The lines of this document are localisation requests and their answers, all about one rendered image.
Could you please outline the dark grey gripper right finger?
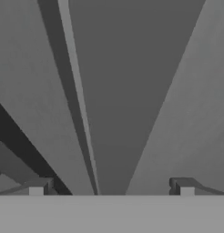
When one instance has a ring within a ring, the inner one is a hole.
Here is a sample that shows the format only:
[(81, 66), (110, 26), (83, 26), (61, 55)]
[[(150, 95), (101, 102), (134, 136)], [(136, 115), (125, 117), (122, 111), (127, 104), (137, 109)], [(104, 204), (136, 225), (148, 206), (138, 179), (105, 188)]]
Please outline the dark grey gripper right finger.
[(193, 177), (171, 177), (169, 179), (169, 194), (177, 196), (219, 195), (224, 196), (223, 191), (205, 187)]

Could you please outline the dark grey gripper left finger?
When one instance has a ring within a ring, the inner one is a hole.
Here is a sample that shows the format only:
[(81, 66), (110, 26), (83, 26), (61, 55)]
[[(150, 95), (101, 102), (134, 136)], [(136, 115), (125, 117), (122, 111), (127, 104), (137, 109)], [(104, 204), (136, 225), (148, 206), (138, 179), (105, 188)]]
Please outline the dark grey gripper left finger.
[(44, 196), (56, 193), (52, 178), (40, 177), (25, 182), (19, 187), (0, 191), (0, 196)]

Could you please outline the grey fridge door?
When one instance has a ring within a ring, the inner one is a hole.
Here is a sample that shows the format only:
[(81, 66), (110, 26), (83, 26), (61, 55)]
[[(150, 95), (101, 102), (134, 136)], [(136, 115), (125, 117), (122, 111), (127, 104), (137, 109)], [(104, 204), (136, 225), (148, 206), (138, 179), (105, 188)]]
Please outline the grey fridge door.
[(37, 0), (0, 0), (0, 168), (94, 195)]
[(206, 0), (69, 0), (100, 191), (123, 195)]

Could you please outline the grey cabinet side panel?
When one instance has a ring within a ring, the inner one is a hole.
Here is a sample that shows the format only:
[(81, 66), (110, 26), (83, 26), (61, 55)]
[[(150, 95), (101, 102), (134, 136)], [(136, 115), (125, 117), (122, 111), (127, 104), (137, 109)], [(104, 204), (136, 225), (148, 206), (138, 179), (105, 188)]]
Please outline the grey cabinet side panel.
[(206, 0), (127, 193), (165, 195), (172, 177), (224, 191), (224, 0)]

